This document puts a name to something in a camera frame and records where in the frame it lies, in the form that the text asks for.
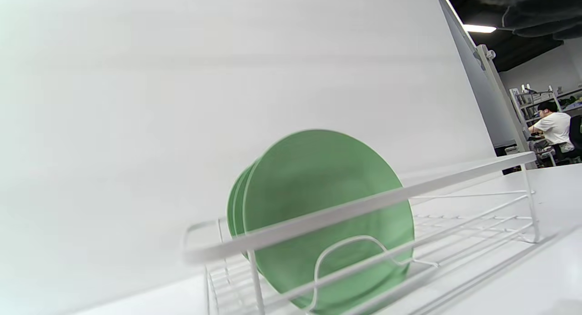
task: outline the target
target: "plate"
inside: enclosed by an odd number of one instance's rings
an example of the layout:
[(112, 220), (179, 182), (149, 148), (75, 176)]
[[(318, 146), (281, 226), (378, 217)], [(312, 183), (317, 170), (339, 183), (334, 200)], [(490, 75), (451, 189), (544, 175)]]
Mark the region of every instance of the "plate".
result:
[(243, 197), (245, 195), (245, 188), (249, 180), (249, 174), (256, 163), (253, 163), (241, 175), (241, 184), (239, 185), (234, 196), (234, 205), (232, 212), (232, 220), (235, 229), (235, 235), (245, 234), (245, 223), (243, 222)]
[(232, 186), (231, 194), (228, 197), (228, 205), (226, 206), (226, 223), (228, 224), (228, 230), (231, 233), (231, 236), (236, 236), (235, 231), (235, 220), (234, 220), (234, 213), (235, 213), (235, 198), (237, 196), (237, 191), (239, 191), (239, 187), (241, 186), (243, 176), (245, 173), (248, 172), (250, 168), (247, 168), (241, 175), (236, 179), (235, 184)]
[[(274, 144), (250, 173), (243, 201), (243, 223), (250, 232), (349, 201), (401, 187), (390, 166), (370, 147), (339, 132), (308, 130)], [(256, 251), (257, 266), (280, 293), (314, 280), (320, 253), (353, 236), (368, 235), (391, 249), (414, 240), (408, 201), (358, 216)], [(380, 253), (371, 241), (343, 246), (322, 261), (320, 277)], [(412, 250), (397, 260), (412, 257)], [(312, 313), (341, 314), (389, 290), (406, 277), (408, 266), (383, 262), (324, 286)], [(312, 293), (291, 300), (310, 305)]]

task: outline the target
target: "wall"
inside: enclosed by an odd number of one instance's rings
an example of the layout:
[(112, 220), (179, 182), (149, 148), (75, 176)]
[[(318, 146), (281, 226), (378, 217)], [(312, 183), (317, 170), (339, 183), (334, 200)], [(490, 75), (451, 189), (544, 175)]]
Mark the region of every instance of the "wall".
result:
[(294, 131), (353, 135), (397, 173), (493, 156), (437, 0), (0, 9), (2, 314), (184, 278), (183, 230)]
[(506, 107), (503, 103), (503, 97), (495, 95), (493, 92), (491, 83), (489, 83), (484, 68), (482, 68), (481, 60), (478, 58), (474, 43), (471, 40), (467, 41), (467, 38), (470, 39), (470, 37), (466, 37), (467, 33), (462, 29), (459, 20), (452, 13), (451, 7), (444, 0), (441, 0), (441, 7), (445, 13), (445, 19), (447, 19), (447, 24), (463, 62), (463, 68), (479, 105), (491, 142), (495, 147), (513, 144), (515, 140), (511, 130), (513, 124), (511, 118), (505, 116), (507, 112), (503, 110)]
[(566, 92), (576, 89), (582, 81), (572, 60), (569, 50), (562, 45), (499, 75), (507, 90), (521, 89), (522, 85), (529, 83), (537, 91), (547, 90), (551, 85), (553, 89), (561, 86)]
[(578, 71), (578, 75), (582, 78), (582, 38), (566, 40), (564, 41), (564, 46), (568, 50), (570, 59)]

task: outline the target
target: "black ceiling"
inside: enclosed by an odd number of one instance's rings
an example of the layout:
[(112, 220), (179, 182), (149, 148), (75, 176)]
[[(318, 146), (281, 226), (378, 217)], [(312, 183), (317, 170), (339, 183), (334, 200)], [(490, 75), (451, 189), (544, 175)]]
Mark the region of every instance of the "black ceiling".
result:
[[(506, 6), (486, 5), (478, 0), (450, 0), (453, 8), (464, 24), (501, 27), (501, 18)], [(551, 35), (537, 38), (524, 38), (511, 31), (498, 29), (492, 33), (470, 33), (476, 45), (484, 44), (494, 50), (497, 57), (493, 60), (497, 71), (506, 71), (544, 54), (563, 41)]]

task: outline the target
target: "black chair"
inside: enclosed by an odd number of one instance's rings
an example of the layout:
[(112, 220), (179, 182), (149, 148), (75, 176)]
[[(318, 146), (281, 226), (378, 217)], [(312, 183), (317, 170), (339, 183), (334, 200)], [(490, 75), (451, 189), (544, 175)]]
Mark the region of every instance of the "black chair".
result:
[(574, 149), (582, 153), (582, 132), (580, 129), (582, 126), (582, 116), (574, 116), (570, 119), (570, 142), (574, 145)]
[(565, 143), (558, 143), (552, 145), (553, 150), (556, 152), (556, 165), (567, 165), (573, 162), (576, 157), (582, 157), (582, 133), (580, 132), (582, 116), (574, 116), (570, 119), (570, 133), (569, 138), (572, 145), (574, 145), (574, 150), (562, 153), (561, 145)]

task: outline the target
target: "white wire dish rack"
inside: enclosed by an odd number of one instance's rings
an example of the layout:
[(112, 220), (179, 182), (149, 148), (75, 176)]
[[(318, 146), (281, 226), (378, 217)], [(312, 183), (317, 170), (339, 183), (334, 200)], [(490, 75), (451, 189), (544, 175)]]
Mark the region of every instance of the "white wire dish rack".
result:
[[(432, 179), (420, 184), (391, 190), (363, 200), (333, 207), (288, 220), (261, 230), (250, 232), (245, 236), (231, 239), (226, 230), (224, 218), (203, 222), (191, 226), (185, 235), (185, 260), (190, 265), (204, 265), (206, 309), (208, 315), (251, 315), (309, 314), (316, 306), (316, 289), (347, 277), (383, 261), (392, 261), (398, 265), (410, 264), (409, 274), (401, 284), (379, 296), (362, 303), (348, 311), (347, 315), (365, 313), (385, 303), (386, 300), (401, 298), (410, 289), (426, 280), (443, 267), (460, 260), (470, 259), (475, 255), (491, 250), (496, 245), (507, 241), (536, 243), (540, 240), (538, 219), (532, 200), (532, 190), (524, 164), (535, 161), (534, 153), (521, 153), (498, 157), (482, 165), (459, 170), (453, 174)], [(476, 195), (422, 195), (430, 191), (472, 180), (505, 168), (521, 165), (524, 180), (523, 190), (499, 191)], [(464, 199), (467, 197), (505, 197), (503, 203), (484, 207), (421, 207), (413, 206), (416, 237), (414, 241), (387, 250), (380, 245), (382, 252), (341, 269), (332, 274), (317, 278), (309, 284), (299, 286), (284, 294), (279, 294), (256, 269), (254, 252), (264, 247), (291, 239), (326, 226), (348, 220), (355, 216), (370, 213), (384, 207), (390, 207), (407, 199)], [(451, 214), (451, 209), (459, 210)], [(190, 248), (189, 240), (211, 240), (216, 237), (216, 244)], [(322, 260), (326, 253), (347, 243), (360, 240), (376, 239), (370, 236), (355, 236), (328, 247), (320, 255)], [(414, 256), (397, 262), (399, 254), (414, 250)], [(247, 253), (248, 260), (241, 255)], [(289, 302), (298, 296), (313, 293), (311, 307), (297, 309)]]

